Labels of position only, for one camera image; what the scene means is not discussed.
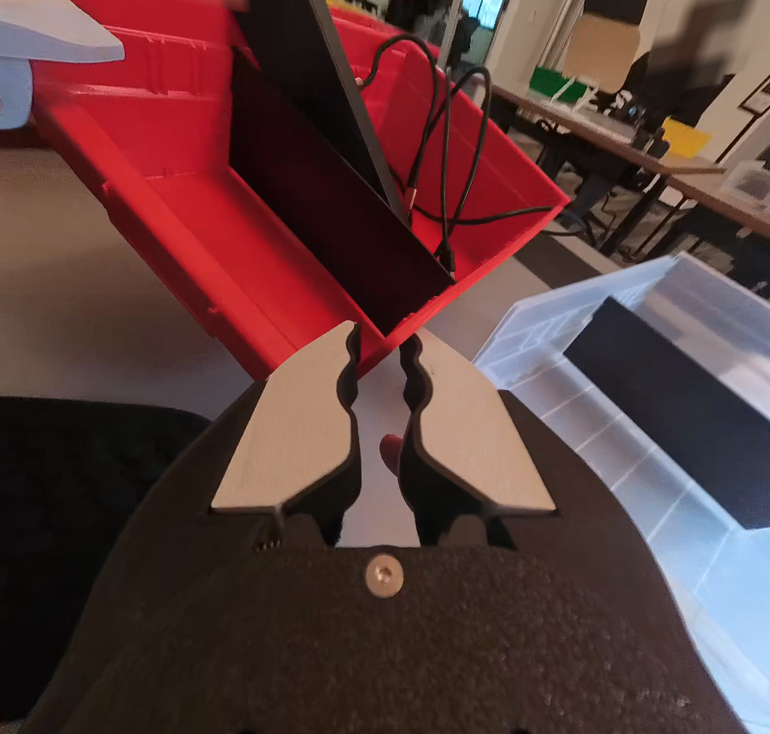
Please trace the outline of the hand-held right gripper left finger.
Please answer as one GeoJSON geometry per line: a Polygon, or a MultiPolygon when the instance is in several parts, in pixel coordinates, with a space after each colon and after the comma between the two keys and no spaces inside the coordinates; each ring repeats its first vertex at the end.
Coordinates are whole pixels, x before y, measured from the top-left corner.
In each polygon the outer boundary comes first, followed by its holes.
{"type": "Polygon", "coordinates": [[[210,504],[217,515],[261,515],[283,530],[295,515],[340,536],[362,488],[353,404],[361,326],[345,321],[267,379],[210,504]]]}

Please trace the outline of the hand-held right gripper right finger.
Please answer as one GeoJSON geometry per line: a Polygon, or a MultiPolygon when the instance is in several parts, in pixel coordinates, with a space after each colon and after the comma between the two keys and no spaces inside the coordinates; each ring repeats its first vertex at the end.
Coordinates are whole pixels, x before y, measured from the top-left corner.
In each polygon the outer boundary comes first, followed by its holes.
{"type": "Polygon", "coordinates": [[[557,507],[501,393],[471,361],[422,328],[399,348],[409,421],[399,489],[419,536],[461,516],[548,517],[557,507]]]}

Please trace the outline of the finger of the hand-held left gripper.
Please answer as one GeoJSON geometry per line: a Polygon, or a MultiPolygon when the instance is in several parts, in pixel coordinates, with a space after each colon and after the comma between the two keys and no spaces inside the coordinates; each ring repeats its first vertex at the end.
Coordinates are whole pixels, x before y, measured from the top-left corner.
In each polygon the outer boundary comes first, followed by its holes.
{"type": "Polygon", "coordinates": [[[125,55],[121,40],[70,0],[1,0],[1,129],[29,120],[32,61],[88,65],[125,55]]]}

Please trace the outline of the clear plastic bin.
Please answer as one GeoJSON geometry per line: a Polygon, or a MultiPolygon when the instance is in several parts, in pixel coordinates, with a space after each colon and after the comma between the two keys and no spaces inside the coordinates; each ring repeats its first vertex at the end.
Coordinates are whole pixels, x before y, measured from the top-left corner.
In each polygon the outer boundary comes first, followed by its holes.
{"type": "Polygon", "coordinates": [[[602,271],[564,254],[516,254],[550,291],[518,301],[474,363],[611,489],[730,705],[768,732],[768,528],[741,527],[563,354],[612,297],[768,419],[768,302],[687,254],[602,271]]]}

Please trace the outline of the red plastic bin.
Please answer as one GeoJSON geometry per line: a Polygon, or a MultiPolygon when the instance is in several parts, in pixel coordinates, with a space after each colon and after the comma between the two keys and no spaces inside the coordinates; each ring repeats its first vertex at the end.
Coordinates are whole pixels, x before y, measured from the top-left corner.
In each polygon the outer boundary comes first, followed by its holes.
{"type": "MultiPolygon", "coordinates": [[[[121,40],[97,65],[33,61],[32,113],[110,221],[196,321],[255,380],[345,321],[361,326],[362,377],[520,250],[566,195],[492,122],[454,226],[452,285],[382,334],[229,164],[233,48],[223,7],[182,0],[70,0],[121,40]]],[[[442,125],[417,179],[411,231],[434,255],[442,125]]]]}

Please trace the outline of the black bin divider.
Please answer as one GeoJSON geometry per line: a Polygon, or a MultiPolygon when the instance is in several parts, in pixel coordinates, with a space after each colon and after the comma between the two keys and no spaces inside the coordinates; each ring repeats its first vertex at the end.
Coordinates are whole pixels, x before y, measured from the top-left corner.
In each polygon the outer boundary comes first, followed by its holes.
{"type": "Polygon", "coordinates": [[[325,0],[234,13],[229,164],[386,335],[452,285],[407,225],[325,0]]]}
{"type": "Polygon", "coordinates": [[[769,527],[765,415],[612,297],[563,354],[741,527],[769,527]]]}

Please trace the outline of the wooden table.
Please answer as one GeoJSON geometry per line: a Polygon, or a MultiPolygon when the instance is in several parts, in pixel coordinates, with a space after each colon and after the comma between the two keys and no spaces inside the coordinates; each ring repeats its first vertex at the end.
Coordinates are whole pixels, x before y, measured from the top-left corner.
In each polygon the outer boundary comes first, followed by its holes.
{"type": "Polygon", "coordinates": [[[636,134],[630,127],[604,116],[591,119],[584,110],[552,102],[526,84],[516,85],[513,91],[494,85],[492,107],[495,121],[503,129],[512,127],[541,140],[543,149],[537,165],[551,180],[555,181],[564,164],[575,166],[573,156],[583,159],[587,177],[571,203],[572,211],[581,217],[620,185],[627,167],[633,165],[653,175],[650,188],[599,248],[607,257],[621,248],[675,177],[720,177],[726,170],[699,156],[686,158],[671,151],[656,156],[637,148],[636,134]]]}
{"type": "Polygon", "coordinates": [[[669,178],[668,186],[684,198],[769,239],[768,205],[723,188],[724,182],[724,175],[717,173],[675,174],[669,178]]]}

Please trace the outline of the green box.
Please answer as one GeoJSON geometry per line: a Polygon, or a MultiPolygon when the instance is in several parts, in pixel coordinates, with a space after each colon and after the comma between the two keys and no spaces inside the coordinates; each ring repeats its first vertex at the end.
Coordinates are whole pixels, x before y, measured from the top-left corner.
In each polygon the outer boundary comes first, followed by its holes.
{"type": "Polygon", "coordinates": [[[543,66],[534,68],[528,86],[536,93],[557,103],[574,105],[591,88],[575,77],[565,77],[559,71],[543,66]]]}

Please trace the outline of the yellow plastic bin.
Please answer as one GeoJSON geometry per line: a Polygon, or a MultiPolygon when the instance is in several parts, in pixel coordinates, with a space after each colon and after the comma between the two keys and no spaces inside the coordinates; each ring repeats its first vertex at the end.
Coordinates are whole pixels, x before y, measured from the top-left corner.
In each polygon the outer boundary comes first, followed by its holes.
{"type": "Polygon", "coordinates": [[[667,117],[663,124],[663,139],[669,143],[669,152],[686,159],[699,155],[712,139],[712,134],[667,117]]]}

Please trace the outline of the wooden document stand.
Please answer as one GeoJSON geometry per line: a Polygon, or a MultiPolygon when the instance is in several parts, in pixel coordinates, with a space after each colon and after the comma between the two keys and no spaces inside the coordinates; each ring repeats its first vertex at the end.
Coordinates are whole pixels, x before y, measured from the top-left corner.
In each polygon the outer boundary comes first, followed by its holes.
{"type": "Polygon", "coordinates": [[[577,83],[583,84],[585,91],[573,105],[575,110],[599,91],[620,90],[639,45],[638,25],[584,13],[576,21],[567,45],[562,70],[566,82],[551,97],[551,102],[563,101],[565,92],[577,83]]]}

